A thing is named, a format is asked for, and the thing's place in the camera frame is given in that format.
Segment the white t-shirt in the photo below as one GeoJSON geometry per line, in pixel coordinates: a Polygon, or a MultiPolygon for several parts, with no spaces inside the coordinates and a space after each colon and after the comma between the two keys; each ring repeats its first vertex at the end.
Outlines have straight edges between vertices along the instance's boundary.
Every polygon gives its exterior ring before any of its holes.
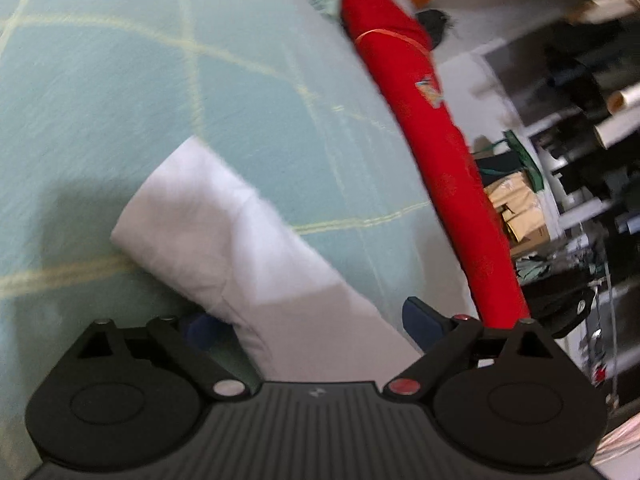
{"type": "Polygon", "coordinates": [[[267,380],[384,386],[419,359],[366,297],[197,138],[144,181],[111,239],[231,325],[267,380]]]}

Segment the yellow hanging garment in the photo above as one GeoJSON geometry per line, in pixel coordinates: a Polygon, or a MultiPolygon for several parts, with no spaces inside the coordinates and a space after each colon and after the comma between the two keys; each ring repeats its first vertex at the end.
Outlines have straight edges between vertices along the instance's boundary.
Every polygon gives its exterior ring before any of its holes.
{"type": "Polygon", "coordinates": [[[517,242],[546,225],[538,196],[522,172],[489,185],[485,193],[517,242]]]}

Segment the teal plaid bed blanket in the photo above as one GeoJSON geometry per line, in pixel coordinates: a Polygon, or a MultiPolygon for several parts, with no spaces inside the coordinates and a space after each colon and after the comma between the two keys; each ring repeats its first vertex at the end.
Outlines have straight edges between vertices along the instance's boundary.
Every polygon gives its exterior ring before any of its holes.
{"type": "Polygon", "coordinates": [[[391,323],[471,311],[393,114],[309,0],[1,0],[1,474],[38,465],[24,409],[97,318],[184,301],[111,243],[198,136],[391,323]]]}

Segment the red quilt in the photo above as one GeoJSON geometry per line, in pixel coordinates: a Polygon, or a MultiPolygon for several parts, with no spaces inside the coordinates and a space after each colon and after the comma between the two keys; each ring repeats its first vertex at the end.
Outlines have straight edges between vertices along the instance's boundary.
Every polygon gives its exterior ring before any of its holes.
{"type": "Polygon", "coordinates": [[[506,234],[449,114],[430,37],[394,0],[342,0],[341,17],[412,151],[480,320],[510,330],[529,310],[506,234]]]}

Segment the black hanging jacket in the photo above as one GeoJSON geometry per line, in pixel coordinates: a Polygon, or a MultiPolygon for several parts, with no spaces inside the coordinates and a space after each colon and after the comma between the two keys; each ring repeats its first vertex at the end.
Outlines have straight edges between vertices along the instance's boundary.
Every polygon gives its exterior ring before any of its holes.
{"type": "Polygon", "coordinates": [[[554,339],[561,339],[572,332],[590,315],[596,293],[591,287],[582,286],[564,292],[548,292],[534,283],[523,287],[530,316],[554,339]]]}

